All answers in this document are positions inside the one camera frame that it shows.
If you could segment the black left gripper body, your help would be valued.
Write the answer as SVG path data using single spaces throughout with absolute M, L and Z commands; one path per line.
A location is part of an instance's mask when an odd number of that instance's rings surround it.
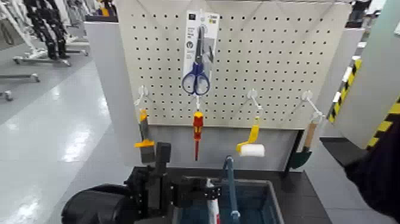
M 207 180 L 205 178 L 181 177 L 173 180 L 173 205 L 190 207 L 194 201 L 207 200 Z

